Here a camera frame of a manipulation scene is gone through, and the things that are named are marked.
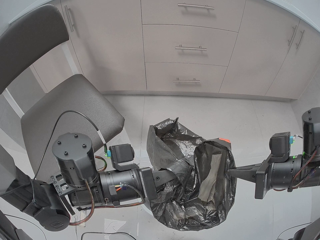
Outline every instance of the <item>tile floor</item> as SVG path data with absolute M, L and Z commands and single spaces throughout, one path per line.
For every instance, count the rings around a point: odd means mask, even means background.
M 124 116 L 125 129 L 141 167 L 150 166 L 146 153 L 149 126 L 166 118 L 179 117 L 181 124 L 206 139 L 217 137 L 230 139 L 237 166 L 262 162 L 269 155 L 268 143 L 272 134 L 284 131 L 290 131 L 292 134 L 300 133 L 291 105 L 286 102 L 137 95 L 108 95 L 106 98 Z M 298 154 L 301 150 L 302 141 L 297 140 L 292 146 L 291 153 Z M 85 228 L 77 227 L 77 235 L 80 239 L 83 232 L 106 229 L 109 232 L 115 230 L 130 232 L 138 240 L 274 240 L 283 230 L 310 222 L 311 207 L 308 204 L 311 203 L 311 197 L 311 189 L 305 188 L 292 193 L 269 191 L 263 200 L 256 200 L 254 184 L 239 179 L 234 206 L 226 221 L 212 229 L 198 232 L 169 229 L 138 206 L 97 209 Z M 12 210 L 2 200 L 0 209 L 16 216 L 22 215 L 18 210 Z M 110 223 L 110 220 L 125 224 L 117 229 L 117 222 Z M 286 231 L 281 238 L 292 237 L 298 229 Z M 44 231 L 48 240 L 76 239 L 72 227 L 55 233 Z M 34 240 L 43 239 L 43 235 L 39 233 L 30 234 L 33 234 L 30 236 L 34 237 Z M 86 235 L 83 240 L 92 238 L 108 239 L 107 236 Z M 113 235 L 109 238 L 118 240 L 125 239 L 126 236 Z

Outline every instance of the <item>chair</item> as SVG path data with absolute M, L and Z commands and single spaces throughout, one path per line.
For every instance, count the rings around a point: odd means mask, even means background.
M 53 5 L 40 6 L 16 20 L 0 36 L 0 93 L 37 59 L 67 40 L 68 30 Z M 47 93 L 21 118 L 23 140 L 34 172 L 55 121 L 66 110 L 85 114 L 97 125 L 106 142 L 124 127 L 125 119 L 111 103 L 82 74 L 75 74 Z M 50 176 L 59 173 L 51 146 L 59 135 L 67 132 L 88 135 L 94 151 L 103 146 L 90 122 L 76 113 L 64 114 L 52 136 L 38 180 L 50 182 Z

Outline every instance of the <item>trash bag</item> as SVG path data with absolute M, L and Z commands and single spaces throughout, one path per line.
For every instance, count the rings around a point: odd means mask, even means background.
M 169 228 L 203 230 L 226 220 L 236 193 L 237 179 L 231 143 L 205 140 L 175 120 L 151 125 L 147 153 L 155 170 L 168 169 L 177 178 L 157 188 L 150 201 L 153 216 Z

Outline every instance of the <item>metal handle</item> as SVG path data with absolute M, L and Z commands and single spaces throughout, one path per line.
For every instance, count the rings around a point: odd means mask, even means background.
M 71 22 L 71 18 L 70 18 L 70 14 L 69 14 L 70 8 L 68 8 L 68 6 L 65 5 L 64 9 L 66 10 L 66 18 L 68 19 L 70 30 L 71 30 L 71 32 L 73 32 L 74 31 L 74 29 L 73 29 L 74 24 L 72 24 L 72 22 Z
M 177 80 L 173 80 L 174 83 L 200 83 L 200 80 L 196 80 L 195 78 L 193 80 L 179 80 L 177 77 Z
M 300 32 L 301 32 L 301 38 L 300 38 L 299 42 L 298 42 L 298 43 L 296 43 L 297 50 L 299 49 L 299 46 L 300 46 L 301 40 L 302 40 L 302 38 L 303 38 L 304 31 L 305 31 L 305 30 L 303 30 L 303 32 L 302 32 L 302 31 L 300 31 Z
M 199 46 L 199 48 L 197 48 L 197 47 L 183 47 L 182 45 L 179 45 L 175 48 L 176 48 L 176 50 L 193 50 L 193 51 L 206 51 L 207 50 L 207 48 L 202 48 L 201 45 Z
M 291 42 L 292 42 L 292 39 L 294 38 L 294 32 L 296 31 L 297 25 L 296 25 L 295 27 L 292 27 L 292 28 L 293 28 L 293 33 L 292 33 L 291 38 L 288 39 L 288 42 L 289 42 L 288 46 L 290 46 L 290 44 L 291 44 Z
M 194 7 L 194 8 L 203 8 L 203 9 L 214 10 L 214 7 L 211 7 L 211 6 L 208 6 L 208 5 L 186 4 L 185 2 L 184 2 L 184 3 L 179 3 L 178 6 Z

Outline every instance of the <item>orange sticker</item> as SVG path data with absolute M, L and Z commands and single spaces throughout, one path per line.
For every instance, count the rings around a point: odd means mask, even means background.
M 222 141 L 231 143 L 230 140 L 228 140 L 228 139 L 226 139 L 226 138 L 219 138 L 219 139 L 222 140 Z

